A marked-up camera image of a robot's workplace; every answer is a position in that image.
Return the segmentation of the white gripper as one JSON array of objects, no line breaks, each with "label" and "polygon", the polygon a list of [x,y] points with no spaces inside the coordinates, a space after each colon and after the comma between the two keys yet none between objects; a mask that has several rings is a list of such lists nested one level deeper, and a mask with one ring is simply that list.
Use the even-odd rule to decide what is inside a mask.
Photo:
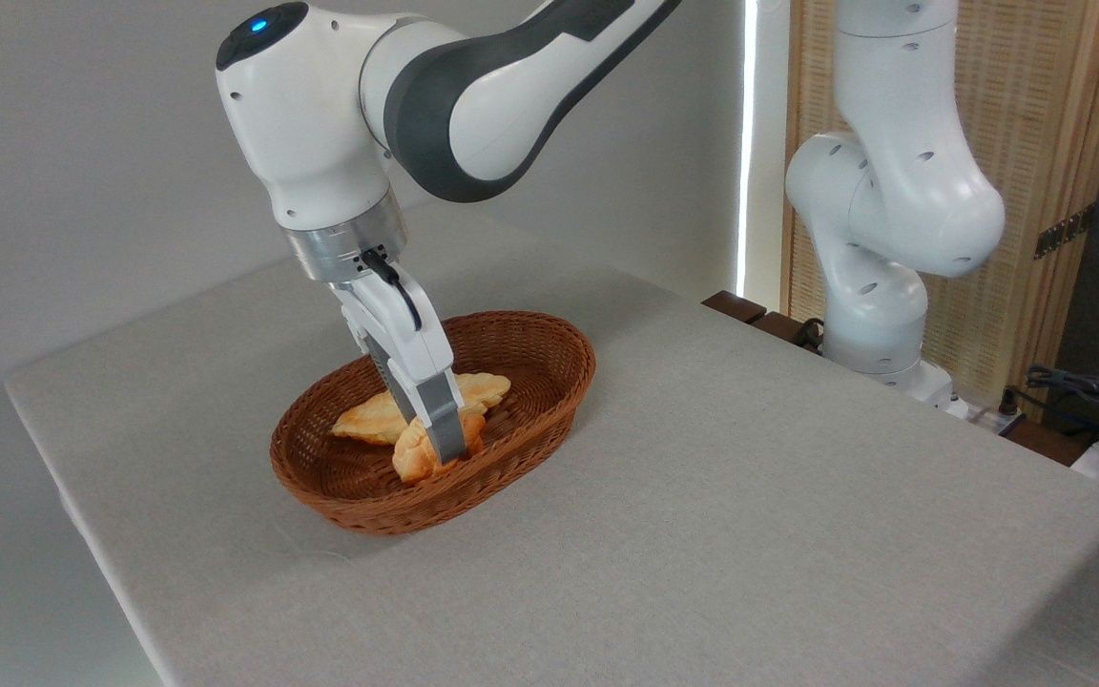
[{"label": "white gripper", "polygon": [[440,465],[448,466],[467,452],[453,352],[422,286],[408,272],[397,275],[395,285],[367,272],[330,288],[406,422],[422,421]]}]

